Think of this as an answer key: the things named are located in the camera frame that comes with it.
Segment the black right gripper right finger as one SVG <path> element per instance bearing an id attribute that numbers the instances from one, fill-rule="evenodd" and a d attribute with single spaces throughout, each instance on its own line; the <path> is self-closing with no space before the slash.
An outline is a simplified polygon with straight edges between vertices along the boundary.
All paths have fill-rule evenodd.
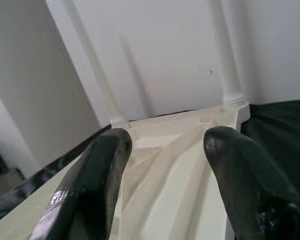
<path id="1" fill-rule="evenodd" d="M 203 149 L 238 240 L 300 240 L 300 194 L 260 144 L 215 126 Z"/>

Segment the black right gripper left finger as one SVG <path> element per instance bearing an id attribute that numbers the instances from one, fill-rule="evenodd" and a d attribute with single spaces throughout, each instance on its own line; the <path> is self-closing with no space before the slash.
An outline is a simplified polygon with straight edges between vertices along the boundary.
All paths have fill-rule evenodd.
<path id="1" fill-rule="evenodd" d="M 123 128 L 95 137 L 66 172 L 30 240 L 108 240 L 133 141 Z"/>

